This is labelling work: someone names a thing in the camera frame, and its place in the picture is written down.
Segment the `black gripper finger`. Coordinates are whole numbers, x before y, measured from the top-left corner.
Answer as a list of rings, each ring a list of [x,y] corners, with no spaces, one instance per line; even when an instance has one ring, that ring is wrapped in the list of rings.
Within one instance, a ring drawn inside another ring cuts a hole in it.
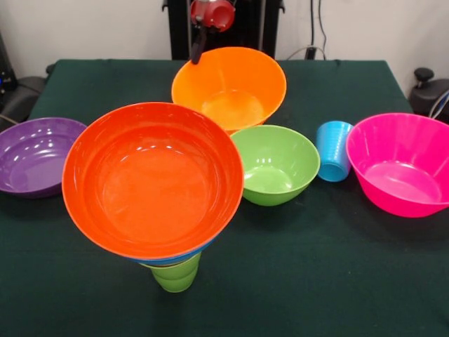
[[[207,39],[207,27],[199,25],[198,29],[198,34],[196,35],[194,43],[192,44],[192,50],[190,54],[190,60],[193,65],[197,65],[199,63]]]

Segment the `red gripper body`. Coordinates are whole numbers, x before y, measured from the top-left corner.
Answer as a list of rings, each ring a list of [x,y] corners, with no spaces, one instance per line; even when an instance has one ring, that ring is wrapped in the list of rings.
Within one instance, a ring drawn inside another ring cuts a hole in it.
[[[224,32],[234,23],[235,11],[232,2],[227,0],[196,0],[190,5],[190,18],[197,26],[215,28],[219,32]]]

